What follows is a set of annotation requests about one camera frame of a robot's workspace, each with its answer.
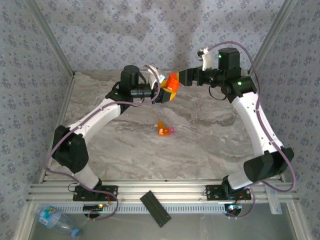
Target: white bracket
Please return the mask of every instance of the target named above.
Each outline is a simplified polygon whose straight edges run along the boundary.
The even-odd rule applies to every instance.
[[[205,71],[206,69],[210,69],[213,66],[212,57],[209,54],[208,47],[201,48],[198,51],[198,57],[199,61],[203,61],[202,64],[202,71]]]
[[[156,67],[151,66],[151,65],[149,67],[152,68],[152,70],[155,72],[156,76],[158,77],[159,82],[162,83],[165,80],[165,76],[163,76],[161,74],[160,69],[157,69]],[[154,89],[155,84],[157,82],[157,79],[156,79],[155,75],[153,74],[153,72],[150,69],[148,69],[148,72],[150,73],[149,78],[148,78],[148,82],[149,82],[149,84],[151,86],[151,89]]]

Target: gray patterned wall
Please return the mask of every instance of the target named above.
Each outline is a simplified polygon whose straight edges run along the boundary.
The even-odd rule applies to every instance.
[[[261,65],[263,106],[278,137],[294,148],[304,212],[320,239],[320,2],[299,0]]]
[[[22,0],[0,1],[0,239],[38,180],[70,77]]]
[[[283,0],[37,0],[73,70],[200,65],[225,40],[254,56]],[[242,54],[242,67],[249,61]]]

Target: gray marble floor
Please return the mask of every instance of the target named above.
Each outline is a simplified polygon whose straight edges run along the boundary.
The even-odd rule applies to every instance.
[[[64,125],[98,105],[120,72],[77,72]],[[212,93],[222,96],[218,89]],[[155,125],[159,121],[175,127],[175,135],[158,136]],[[181,86],[174,101],[130,107],[104,126],[87,148],[90,166],[103,180],[222,178],[253,156],[238,113],[227,100],[211,98],[206,86]],[[55,161],[51,168],[68,171]]]

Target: enclosure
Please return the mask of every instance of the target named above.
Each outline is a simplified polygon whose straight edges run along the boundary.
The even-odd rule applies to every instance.
[[[222,229],[230,224],[241,231],[260,215],[270,222],[255,223],[261,239],[279,222],[285,222],[287,235],[274,230],[275,239],[320,239],[318,0],[3,0],[0,5],[1,239],[49,239],[49,231],[33,221],[35,207],[46,203],[66,209],[75,204],[67,188],[73,181],[43,170],[54,131],[77,122],[101,103],[124,66],[136,65],[146,77],[144,66],[156,66],[167,77],[201,66],[197,51],[223,41],[241,43],[254,58],[267,119],[282,143],[294,151],[296,189],[278,193],[279,216],[270,213],[263,186],[255,186],[256,210],[246,220],[237,220],[242,223],[222,220],[224,216],[211,211],[175,212],[167,228],[172,234],[152,227],[150,234],[178,239],[174,229],[186,225],[194,228],[190,238],[228,239],[233,235],[224,235]],[[218,66],[218,49],[230,46],[240,52],[243,74],[256,81],[247,55],[238,46],[212,50],[213,68]],[[211,94],[224,97],[218,87]],[[158,122],[174,127],[175,134],[159,136]],[[175,207],[211,204],[202,188],[221,182],[254,157],[248,131],[233,105],[213,99],[207,86],[196,84],[181,85],[173,101],[129,107],[101,128],[87,149],[93,172],[104,183],[122,186],[119,194],[124,200],[140,204],[149,188],[162,204]],[[70,173],[55,160],[49,167]],[[288,189],[291,173],[269,181]],[[135,191],[128,191],[128,186]],[[246,210],[252,200],[242,203]],[[119,211],[115,221],[128,219],[148,226],[151,219],[138,212],[127,214]],[[219,219],[220,230],[208,233],[207,227],[217,225]],[[111,220],[107,220],[110,230],[116,228]],[[88,224],[92,230],[94,223]],[[119,228],[126,226],[124,221],[121,224]],[[101,221],[94,228],[103,226]],[[132,239],[142,238],[132,231]]]

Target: orange object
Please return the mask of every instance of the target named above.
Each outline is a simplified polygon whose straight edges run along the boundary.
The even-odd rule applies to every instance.
[[[160,129],[163,129],[165,124],[162,121],[158,122],[158,133],[160,132]]]
[[[170,126],[170,127],[165,127],[165,124],[162,121],[158,122],[158,134],[159,136],[166,136],[166,135],[170,135],[170,134],[174,134],[175,128]]]
[[[180,82],[178,81],[178,75],[177,73],[170,73],[168,82],[166,84],[166,89],[171,90],[172,92],[177,92],[178,88],[180,86]]]

